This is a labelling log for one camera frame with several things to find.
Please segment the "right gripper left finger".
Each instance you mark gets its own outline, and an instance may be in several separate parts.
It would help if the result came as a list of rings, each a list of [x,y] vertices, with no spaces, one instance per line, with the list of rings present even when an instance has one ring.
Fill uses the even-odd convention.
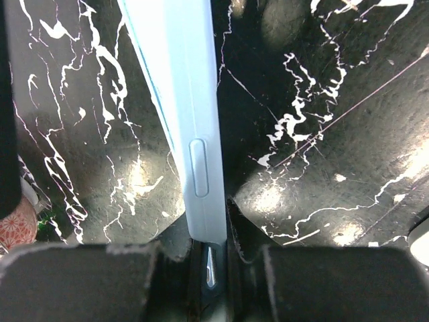
[[[200,250],[180,226],[146,244],[20,246],[1,259],[1,320],[196,320]]]

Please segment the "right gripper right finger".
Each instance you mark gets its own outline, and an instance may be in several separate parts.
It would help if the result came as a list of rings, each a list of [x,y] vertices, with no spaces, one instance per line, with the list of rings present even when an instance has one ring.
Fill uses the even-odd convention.
[[[427,321],[428,280],[397,248],[281,246],[227,199],[230,321]]]

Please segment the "light blue phone case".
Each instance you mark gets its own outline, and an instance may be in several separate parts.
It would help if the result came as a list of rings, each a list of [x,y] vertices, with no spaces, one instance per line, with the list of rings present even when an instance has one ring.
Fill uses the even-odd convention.
[[[227,220],[209,1],[120,1],[178,170],[190,236],[223,244]]]

